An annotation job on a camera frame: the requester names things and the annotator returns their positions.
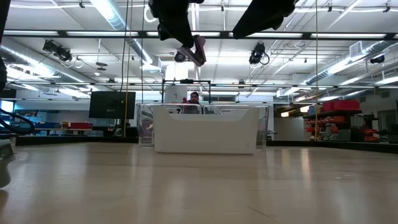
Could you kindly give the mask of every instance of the ceiling duct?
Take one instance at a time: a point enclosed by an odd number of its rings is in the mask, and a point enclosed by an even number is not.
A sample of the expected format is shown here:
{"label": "ceiling duct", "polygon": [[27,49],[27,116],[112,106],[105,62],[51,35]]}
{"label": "ceiling duct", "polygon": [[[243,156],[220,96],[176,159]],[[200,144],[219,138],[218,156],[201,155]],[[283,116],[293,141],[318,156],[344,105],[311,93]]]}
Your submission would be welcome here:
{"label": "ceiling duct", "polygon": [[[312,85],[317,82],[317,80],[322,80],[333,74],[343,71],[349,68],[361,60],[367,60],[374,57],[379,57],[382,54],[386,54],[389,47],[395,45],[396,41],[379,41],[379,42],[357,42],[350,47],[350,52],[344,54],[341,57],[334,59],[329,62],[322,70],[318,73],[317,71],[310,74],[310,78],[304,80],[301,85]],[[291,95],[300,88],[292,87],[284,90],[278,90],[280,96]]]}
{"label": "ceiling duct", "polygon": [[388,47],[396,44],[397,42],[395,41],[379,41],[376,42],[375,44],[370,44],[368,43],[367,45],[362,43],[361,49],[356,49],[357,53],[352,52],[353,49],[359,47],[358,43],[354,44],[353,46],[355,47],[350,47],[351,52],[344,54],[342,57],[339,57],[332,62],[328,63],[326,67],[323,69],[322,72],[318,73],[313,72],[310,74],[311,78],[305,80],[302,84],[303,85],[312,85],[317,80],[321,80],[323,78],[329,77],[337,72],[340,72],[352,65],[355,64],[355,62],[358,62],[360,60],[366,60],[370,58],[374,58],[375,56],[381,54],[384,50],[386,50]]}
{"label": "ceiling duct", "polygon": [[[40,75],[42,78],[52,78],[58,82],[88,82],[94,80],[66,68],[50,58],[24,47],[11,39],[4,38],[0,46],[1,57],[7,58],[6,63],[14,65],[29,66],[31,72]],[[103,91],[110,91],[108,87],[101,86]]]}
{"label": "ceiling duct", "polygon": [[[130,28],[126,26],[126,23],[119,12],[118,5],[113,0],[90,0],[91,3],[97,8],[98,12],[107,20],[107,22],[111,25],[114,30],[125,30],[127,28],[130,31]],[[128,39],[126,41],[134,53],[136,53],[139,59],[142,59],[143,62],[151,64],[153,62],[153,58],[149,55],[145,49],[142,48],[139,40],[137,39]]]}

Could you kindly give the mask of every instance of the person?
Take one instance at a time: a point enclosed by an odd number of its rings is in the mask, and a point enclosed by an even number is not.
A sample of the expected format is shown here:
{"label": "person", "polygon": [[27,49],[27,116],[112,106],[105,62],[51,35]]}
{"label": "person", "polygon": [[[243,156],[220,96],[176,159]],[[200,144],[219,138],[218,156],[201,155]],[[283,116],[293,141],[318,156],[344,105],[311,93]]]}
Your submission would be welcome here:
{"label": "person", "polygon": [[[188,100],[188,101],[184,97],[182,103],[200,105],[199,104],[199,93],[198,92],[191,93],[191,99]],[[185,113],[185,114],[200,114],[200,110],[198,109],[197,106],[184,106],[184,112],[183,113]]]}
{"label": "person", "polygon": [[191,99],[188,100],[188,102],[191,104],[199,104],[199,93],[198,92],[191,93]]}

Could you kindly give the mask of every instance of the ceiling light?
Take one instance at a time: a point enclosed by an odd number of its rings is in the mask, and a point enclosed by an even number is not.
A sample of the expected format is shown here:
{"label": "ceiling light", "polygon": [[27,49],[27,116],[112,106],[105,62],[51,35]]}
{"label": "ceiling light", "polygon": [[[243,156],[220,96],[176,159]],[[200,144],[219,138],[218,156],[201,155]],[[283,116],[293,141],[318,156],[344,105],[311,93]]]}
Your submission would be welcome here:
{"label": "ceiling light", "polygon": [[398,76],[391,77],[391,78],[386,78],[384,80],[378,81],[376,84],[377,85],[385,85],[385,84],[393,83],[393,82],[398,82]]}
{"label": "ceiling light", "polygon": [[159,35],[158,32],[147,32],[147,36],[149,37],[157,37]]}
{"label": "ceiling light", "polygon": [[[318,34],[318,38],[348,38],[348,39],[375,39],[375,38],[385,38],[387,34]],[[311,38],[317,38],[317,34],[311,34]]]}
{"label": "ceiling light", "polygon": [[301,33],[283,33],[283,32],[258,32],[248,37],[280,37],[280,38],[301,38],[303,34]]}
{"label": "ceiling light", "polygon": [[359,94],[359,93],[363,93],[363,92],[365,92],[365,91],[366,91],[366,90],[359,90],[359,91],[356,91],[356,92],[347,94],[347,95],[345,95],[345,96],[354,96],[354,95],[357,95],[357,94]]}
{"label": "ceiling light", "polygon": [[319,101],[329,101],[339,98],[340,96],[325,96],[319,99]]}
{"label": "ceiling light", "polygon": [[124,31],[67,31],[69,36],[137,37],[138,32]]}
{"label": "ceiling light", "polygon": [[39,78],[39,77],[35,77],[35,76],[33,76],[33,75],[29,75],[29,74],[26,74],[26,73],[24,73],[24,72],[21,72],[21,71],[18,71],[18,70],[16,70],[16,69],[13,69],[13,68],[11,68],[11,67],[7,67],[7,77],[9,77],[9,78],[14,78],[14,79],[18,79],[18,80],[21,80],[21,79],[23,79],[23,80],[26,80],[26,79],[33,79],[33,80],[40,80],[40,81],[43,81],[41,78]]}
{"label": "ceiling light", "polygon": [[4,35],[50,35],[58,36],[57,31],[39,31],[39,30],[5,30]]}
{"label": "ceiling light", "polygon": [[289,112],[281,113],[280,116],[286,118],[289,116]]}
{"label": "ceiling light", "polygon": [[192,35],[199,35],[202,37],[219,37],[220,32],[192,32]]}
{"label": "ceiling light", "polygon": [[349,79],[349,80],[347,80],[347,81],[345,81],[345,82],[342,82],[342,83],[340,83],[340,85],[347,85],[347,84],[350,84],[350,83],[356,82],[356,81],[358,81],[358,80],[359,80],[359,78],[358,78],[358,77],[351,78],[351,79]]}
{"label": "ceiling light", "polygon": [[20,88],[28,89],[28,90],[38,91],[38,89],[36,87],[31,86],[31,85],[26,85],[26,84],[22,84],[22,85],[13,84],[13,85],[17,86],[17,87],[20,87]]}
{"label": "ceiling light", "polygon": [[374,88],[373,86],[339,86],[338,88]]}
{"label": "ceiling light", "polygon": [[79,91],[76,91],[76,90],[60,89],[60,92],[66,94],[66,95],[77,97],[77,98],[88,98],[88,97],[90,97],[89,95],[87,95],[85,93],[80,93]]}
{"label": "ceiling light", "polygon": [[306,113],[306,112],[308,112],[309,109],[310,109],[310,106],[304,106],[304,107],[300,108],[300,112]]}
{"label": "ceiling light", "polygon": [[306,100],[307,99],[307,97],[305,97],[305,96],[300,96],[300,97],[298,97],[297,99],[296,99],[296,102],[298,102],[298,101],[303,101],[303,100]]}

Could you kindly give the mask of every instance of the black monitor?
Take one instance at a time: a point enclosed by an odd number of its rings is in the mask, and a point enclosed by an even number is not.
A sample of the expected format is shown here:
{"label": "black monitor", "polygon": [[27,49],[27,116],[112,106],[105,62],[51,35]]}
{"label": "black monitor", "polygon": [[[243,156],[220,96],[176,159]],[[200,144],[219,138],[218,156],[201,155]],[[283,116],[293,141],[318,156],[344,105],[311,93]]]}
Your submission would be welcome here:
{"label": "black monitor", "polygon": [[[127,119],[134,119],[136,93],[127,93]],[[126,92],[94,91],[90,100],[90,118],[124,119]]]}

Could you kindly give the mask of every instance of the floor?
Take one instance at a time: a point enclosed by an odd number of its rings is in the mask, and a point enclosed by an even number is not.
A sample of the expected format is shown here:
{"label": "floor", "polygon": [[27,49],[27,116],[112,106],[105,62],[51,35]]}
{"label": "floor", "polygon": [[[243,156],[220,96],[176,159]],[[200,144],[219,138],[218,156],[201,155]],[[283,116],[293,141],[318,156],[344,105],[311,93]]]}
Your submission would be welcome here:
{"label": "floor", "polygon": [[18,147],[0,223],[398,223],[398,155],[269,147],[157,154],[134,144]]}

